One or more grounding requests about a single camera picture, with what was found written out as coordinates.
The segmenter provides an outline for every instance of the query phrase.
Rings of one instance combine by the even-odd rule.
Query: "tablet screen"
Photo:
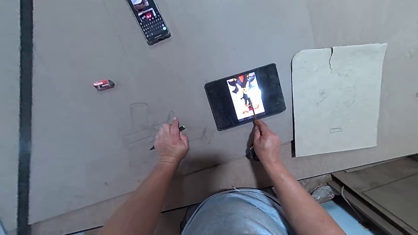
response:
[[[227,80],[227,83],[239,122],[253,116],[253,109],[255,114],[264,112],[261,90],[258,87],[255,72],[239,75]]]
[[[275,64],[206,83],[205,90],[218,130],[252,122],[253,110],[257,118],[286,110]]]

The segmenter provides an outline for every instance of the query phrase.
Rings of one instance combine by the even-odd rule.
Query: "paper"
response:
[[[292,61],[296,157],[377,145],[387,43],[303,50]]]

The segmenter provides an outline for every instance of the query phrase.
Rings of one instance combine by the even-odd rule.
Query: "person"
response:
[[[278,198],[256,189],[234,189],[212,195],[194,211],[182,235],[345,234],[287,171],[279,159],[279,136],[263,121],[258,122],[254,149]],[[179,131],[177,118],[160,128],[155,148],[160,156],[159,162],[112,215],[100,235],[153,234],[170,180],[189,150],[189,140]]]

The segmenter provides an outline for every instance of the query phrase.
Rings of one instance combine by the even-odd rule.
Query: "paintbrush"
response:
[[[254,114],[254,123],[255,123],[257,126],[260,126],[260,125],[258,124],[257,116],[255,115],[255,111],[254,111],[254,106],[252,105],[252,102],[251,102],[251,99],[250,99],[250,98],[248,98],[248,102],[250,103],[250,105],[251,105],[251,109],[252,109],[252,113]]]

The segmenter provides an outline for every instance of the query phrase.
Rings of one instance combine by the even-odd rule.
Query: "black stripe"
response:
[[[17,234],[29,235],[29,173],[32,142],[33,0],[20,0],[20,113]]]

